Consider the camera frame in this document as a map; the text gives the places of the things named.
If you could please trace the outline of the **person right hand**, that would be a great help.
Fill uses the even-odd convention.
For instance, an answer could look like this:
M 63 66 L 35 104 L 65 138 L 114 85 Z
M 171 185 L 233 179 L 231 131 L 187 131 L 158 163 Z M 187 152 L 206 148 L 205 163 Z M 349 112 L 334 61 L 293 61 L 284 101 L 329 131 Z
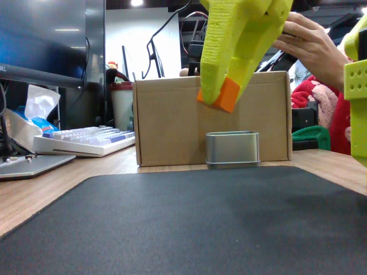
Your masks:
M 344 66 L 351 61 L 318 23 L 290 12 L 283 33 L 272 46 L 299 59 L 322 83 L 343 92 Z

